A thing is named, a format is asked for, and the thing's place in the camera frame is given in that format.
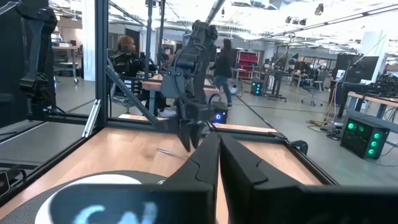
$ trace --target white wall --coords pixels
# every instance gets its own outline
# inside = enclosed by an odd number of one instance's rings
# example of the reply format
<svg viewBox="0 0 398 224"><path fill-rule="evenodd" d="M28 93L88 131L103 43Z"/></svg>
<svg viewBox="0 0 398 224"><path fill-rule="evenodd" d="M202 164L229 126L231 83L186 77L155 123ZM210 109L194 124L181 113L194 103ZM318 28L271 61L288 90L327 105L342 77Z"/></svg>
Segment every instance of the white wall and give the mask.
<svg viewBox="0 0 398 224"><path fill-rule="evenodd" d="M83 59L85 80L95 81L95 0L84 1L83 7Z"/></svg>
<svg viewBox="0 0 398 224"><path fill-rule="evenodd" d="M155 62L156 60L156 32L151 31L150 32L150 57L151 59ZM147 46L147 29L145 27L142 27L141 30L142 34L142 51L146 51L146 46Z"/></svg>
<svg viewBox="0 0 398 224"><path fill-rule="evenodd" d="M112 34L125 34L126 33L123 24L109 24L108 32L112 33Z"/></svg>

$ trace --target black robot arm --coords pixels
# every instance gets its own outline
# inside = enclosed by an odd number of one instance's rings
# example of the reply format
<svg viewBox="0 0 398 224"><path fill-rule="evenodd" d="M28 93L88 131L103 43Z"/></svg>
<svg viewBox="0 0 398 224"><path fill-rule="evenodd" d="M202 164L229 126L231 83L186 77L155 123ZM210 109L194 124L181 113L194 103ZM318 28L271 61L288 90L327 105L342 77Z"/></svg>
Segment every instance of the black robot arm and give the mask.
<svg viewBox="0 0 398 224"><path fill-rule="evenodd" d="M215 26L196 21L188 44L178 51L169 73L162 80L162 94L176 99L178 134L190 151L190 142L197 147L206 121L214 115L214 107L206 103L203 90L210 49L218 33Z"/></svg>
<svg viewBox="0 0 398 224"><path fill-rule="evenodd" d="M20 80L20 89L32 99L33 103L42 106L55 106L55 90L46 76L51 54L51 33L57 26L57 18L52 9L32 9L21 2L9 2L0 8L0 16L16 10L22 18L29 21L32 31L32 43L29 56L29 69Z"/></svg>

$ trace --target floor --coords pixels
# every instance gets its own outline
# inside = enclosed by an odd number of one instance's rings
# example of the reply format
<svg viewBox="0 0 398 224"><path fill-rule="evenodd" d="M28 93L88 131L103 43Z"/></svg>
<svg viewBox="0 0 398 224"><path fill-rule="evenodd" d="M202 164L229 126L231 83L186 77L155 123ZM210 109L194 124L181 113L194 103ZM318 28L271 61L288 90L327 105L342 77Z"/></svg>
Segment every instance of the floor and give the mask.
<svg viewBox="0 0 398 224"><path fill-rule="evenodd" d="M78 85L70 77L59 77L57 83L57 104L65 111L89 114L95 97L95 83L81 80ZM244 93L242 97L233 98L233 107L228 112L229 124L246 126L269 127L271 124L284 133L290 141L304 140L309 145L308 156L319 164L327 173L343 185L397 185L398 152L392 150L381 157L374 164L355 156L340 147L339 141L326 137L325 133L312 131L307 128L307 120L322 121L328 109L326 102L329 93L317 95L323 100L323 106L310 106L301 103L301 99L308 96L303 90L295 91L294 86L282 84L280 93L287 97L287 102L268 100L260 96ZM376 114L378 105L371 105L368 114ZM333 119L334 108L331 108ZM112 117L118 117L126 112L122 106L112 104ZM131 114L140 114L136 108L130 109ZM59 123L21 122L13 126L0 129L0 133L10 130L21 131L26 127L38 125L31 131L18 138L11 138L0 143L1 164L31 164L39 166L58 154L73 141L80 138L83 126ZM397 142L396 135L391 134L389 140ZM384 147L383 153L391 148Z"/></svg>

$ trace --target cable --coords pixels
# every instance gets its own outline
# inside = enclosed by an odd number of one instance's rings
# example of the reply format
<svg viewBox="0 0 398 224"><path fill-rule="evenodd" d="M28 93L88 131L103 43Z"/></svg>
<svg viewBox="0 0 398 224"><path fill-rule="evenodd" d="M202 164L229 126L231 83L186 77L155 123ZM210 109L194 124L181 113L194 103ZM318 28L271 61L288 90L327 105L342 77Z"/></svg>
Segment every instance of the cable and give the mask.
<svg viewBox="0 0 398 224"><path fill-rule="evenodd" d="M179 19L179 21L181 22L181 24L186 28L187 31L190 31L190 29L188 29L188 27L186 27L186 25L182 22L182 20L180 19L180 17L177 15L177 13L174 12L173 8L169 5L169 3L167 1L165 1L166 4L169 6L169 8L173 11L174 15L177 16L177 18Z"/></svg>
<svg viewBox="0 0 398 224"><path fill-rule="evenodd" d="M366 54L364 54L361 58L359 58L356 62L354 62L353 65L356 65L360 60L362 60L362 58L364 58L365 56L367 56L367 54L373 50L373 48L375 48L377 45L379 45L379 43L386 37L386 35L384 35L384 37L382 37L370 50L368 50L368 52L366 52Z"/></svg>
<svg viewBox="0 0 398 224"><path fill-rule="evenodd" d="M390 148L390 150L388 150L388 152L386 152L385 154L380 155L380 156L386 156L386 155L388 155L388 154L393 150L393 148L395 148L397 145L398 145L398 142L397 142L394 146L392 146L392 147Z"/></svg>

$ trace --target wooden table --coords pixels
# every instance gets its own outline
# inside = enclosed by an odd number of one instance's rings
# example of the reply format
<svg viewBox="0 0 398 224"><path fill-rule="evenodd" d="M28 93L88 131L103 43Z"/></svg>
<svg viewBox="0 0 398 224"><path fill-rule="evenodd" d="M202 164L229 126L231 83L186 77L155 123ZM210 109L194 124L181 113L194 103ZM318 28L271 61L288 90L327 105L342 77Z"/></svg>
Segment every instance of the wooden table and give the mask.
<svg viewBox="0 0 398 224"><path fill-rule="evenodd" d="M375 97L371 97L371 96L364 97L363 95L357 94L353 91L348 92L348 96L351 97L351 100L349 101L349 106L348 106L349 110L360 111L364 100L379 103L380 107L379 107L379 111L377 112L377 115L376 115L377 118L383 117L384 113L386 112L387 106L398 107L398 99L395 99L395 98L387 98L387 97L375 98Z"/></svg>
<svg viewBox="0 0 398 224"><path fill-rule="evenodd" d="M246 72L243 68L232 68L232 71L236 72L236 79L239 79L239 72Z"/></svg>
<svg viewBox="0 0 398 224"><path fill-rule="evenodd" d="M155 75L150 80L160 80L161 81L161 80L163 80L163 76ZM151 82L150 80L142 82L142 87L145 90L149 90L149 111L152 114L154 114L156 92L160 91L162 83L161 82ZM220 93L220 90L217 89L215 86L213 88L206 87L206 86L212 86L212 84L209 82L209 80L207 78L205 79L205 87L204 87L205 94L208 96L211 96L211 95Z"/></svg>
<svg viewBox="0 0 398 224"><path fill-rule="evenodd" d="M130 118L143 120L139 118L141 116L130 116ZM285 146L246 141L241 141L241 144L301 183L321 185L321 182ZM138 170L168 177L185 162L184 159L158 152L157 148L185 156L192 153L184 149L174 134L104 128L1 207L0 219L41 192L85 175L111 170ZM220 175L216 217L220 224L228 223L228 208Z"/></svg>
<svg viewBox="0 0 398 224"><path fill-rule="evenodd" d="M77 79L77 74L76 74L76 50L78 47L72 46L72 47L59 47L59 46L52 46L53 49L58 49L58 50L69 50L72 55L72 74L73 74L73 81L77 84L79 83L79 80Z"/></svg>

